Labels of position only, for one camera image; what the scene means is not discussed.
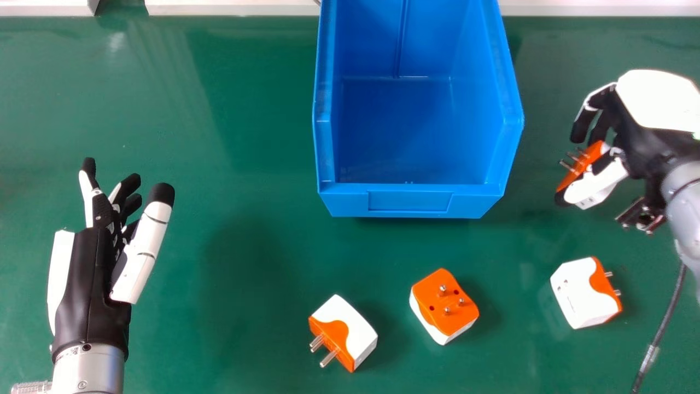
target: blue container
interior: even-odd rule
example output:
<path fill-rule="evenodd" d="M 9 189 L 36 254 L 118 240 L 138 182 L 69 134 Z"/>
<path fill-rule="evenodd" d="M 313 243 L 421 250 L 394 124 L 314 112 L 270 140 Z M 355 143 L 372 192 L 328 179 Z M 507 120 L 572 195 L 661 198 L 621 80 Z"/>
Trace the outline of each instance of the blue container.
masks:
<path fill-rule="evenodd" d="M 523 128 L 496 0 L 323 0 L 314 142 L 332 216 L 478 218 Z"/>

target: green table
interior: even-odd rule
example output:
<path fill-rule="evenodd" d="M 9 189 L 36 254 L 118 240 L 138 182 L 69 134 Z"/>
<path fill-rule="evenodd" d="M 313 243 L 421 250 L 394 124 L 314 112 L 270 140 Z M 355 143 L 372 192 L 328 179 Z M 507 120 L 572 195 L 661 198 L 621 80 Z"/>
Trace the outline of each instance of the green table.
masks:
<path fill-rule="evenodd" d="M 507 195 L 482 220 L 333 219 L 316 195 L 313 18 L 0 20 L 0 387 L 50 377 L 53 232 L 83 226 L 77 169 L 177 189 L 134 310 L 127 393 L 625 393 L 678 263 L 668 229 L 613 217 L 643 185 L 581 212 L 552 202 L 583 97 L 634 67 L 700 80 L 700 20 L 508 19 L 526 129 Z M 595 254 L 625 310 L 573 331 L 548 287 Z M 441 347 L 410 286 L 451 270 L 481 309 Z M 696 393 L 700 308 L 688 280 L 646 393 Z M 330 295 L 379 333 L 355 374 L 320 369 L 307 316 Z"/>

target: metal prong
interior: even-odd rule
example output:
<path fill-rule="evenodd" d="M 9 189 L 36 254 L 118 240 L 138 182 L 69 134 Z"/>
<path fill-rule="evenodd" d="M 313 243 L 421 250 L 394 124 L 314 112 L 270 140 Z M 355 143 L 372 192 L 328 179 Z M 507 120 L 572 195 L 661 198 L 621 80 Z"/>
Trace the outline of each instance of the metal prong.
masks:
<path fill-rule="evenodd" d="M 571 164 L 569 164 L 569 163 L 567 163 L 567 162 L 565 162 L 565 161 L 563 161 L 563 160 L 560 160 L 560 161 L 559 161 L 559 165 L 561 165 L 562 167 L 564 167 L 565 169 L 567 169 L 567 170 L 569 170 L 569 171 L 571 171 L 571 172 L 574 172 L 574 171 L 575 171 L 575 170 L 573 169 L 573 167 L 571 167 Z"/>
<path fill-rule="evenodd" d="M 573 153 L 571 153 L 571 152 L 566 152 L 566 155 L 569 156 L 569 158 L 570 158 L 571 160 L 575 161 L 576 163 L 581 163 L 581 160 L 579 160 L 578 157 L 576 157 L 575 154 L 573 154 Z"/>
<path fill-rule="evenodd" d="M 581 149 L 581 148 L 579 148 L 579 147 L 576 147 L 576 152 L 578 152 L 579 155 L 581 155 L 581 156 L 583 156 L 583 157 L 585 157 L 585 158 L 588 158 L 588 154 L 587 154 L 586 151 L 584 151 L 583 149 Z"/>
<path fill-rule="evenodd" d="M 322 343 L 323 343 L 323 335 L 319 335 L 316 338 L 314 338 L 313 341 L 311 341 L 311 343 L 309 344 L 309 347 L 315 348 L 316 346 L 318 346 L 318 344 L 322 344 Z"/>
<path fill-rule="evenodd" d="M 338 350 L 334 350 L 334 351 L 330 352 L 329 354 L 327 354 L 323 358 L 323 360 L 321 360 L 321 362 L 318 365 L 320 365 L 321 368 L 326 368 L 326 365 L 328 365 L 331 361 L 333 361 L 333 359 L 335 358 L 335 356 L 337 354 L 338 354 Z"/>

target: bin bottom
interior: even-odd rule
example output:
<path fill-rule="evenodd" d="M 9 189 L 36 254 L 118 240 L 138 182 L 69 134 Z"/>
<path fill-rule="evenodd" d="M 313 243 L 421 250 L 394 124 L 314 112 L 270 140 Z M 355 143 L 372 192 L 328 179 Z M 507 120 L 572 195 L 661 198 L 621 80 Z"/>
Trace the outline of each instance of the bin bottom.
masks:
<path fill-rule="evenodd" d="M 466 94 L 449 78 L 342 80 L 337 182 L 481 184 Z"/>

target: robotic arm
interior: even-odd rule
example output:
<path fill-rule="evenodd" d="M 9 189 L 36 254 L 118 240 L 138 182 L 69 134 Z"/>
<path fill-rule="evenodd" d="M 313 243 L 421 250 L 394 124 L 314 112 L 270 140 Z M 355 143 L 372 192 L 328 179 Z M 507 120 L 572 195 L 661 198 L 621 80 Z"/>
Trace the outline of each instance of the robotic arm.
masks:
<path fill-rule="evenodd" d="M 608 130 L 615 137 L 605 143 Z M 588 148 L 560 161 L 568 174 L 555 193 L 561 206 L 587 209 L 617 183 L 644 179 L 645 193 L 616 220 L 653 234 L 668 221 L 683 263 L 700 283 L 700 91 L 689 79 L 632 70 L 590 93 L 570 140 Z M 700 302 L 700 287 L 697 292 Z"/>
<path fill-rule="evenodd" d="M 131 174 L 107 196 L 95 173 L 95 160 L 86 158 L 78 173 L 85 229 L 54 237 L 46 299 L 53 381 L 17 384 L 12 394 L 123 392 L 132 304 L 158 257 L 175 190 L 156 184 L 141 218 L 127 224 L 141 206 L 140 176 Z"/>

